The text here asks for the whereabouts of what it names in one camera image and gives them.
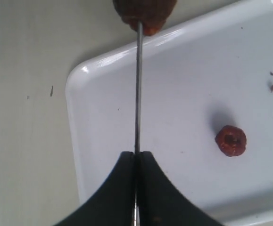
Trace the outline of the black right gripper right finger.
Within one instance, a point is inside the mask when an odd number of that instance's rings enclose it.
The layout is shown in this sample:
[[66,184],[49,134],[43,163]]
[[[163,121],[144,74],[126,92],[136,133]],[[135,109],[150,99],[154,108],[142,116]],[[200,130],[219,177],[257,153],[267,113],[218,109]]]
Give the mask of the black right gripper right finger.
[[220,226],[186,199],[151,152],[136,155],[137,203],[141,226]]

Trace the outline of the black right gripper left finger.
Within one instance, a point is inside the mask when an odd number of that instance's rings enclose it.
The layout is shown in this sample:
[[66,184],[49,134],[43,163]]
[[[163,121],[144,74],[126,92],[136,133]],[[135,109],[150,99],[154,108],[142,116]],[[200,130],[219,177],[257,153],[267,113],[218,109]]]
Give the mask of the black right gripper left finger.
[[135,204],[134,153],[121,152],[99,189],[58,226],[131,226]]

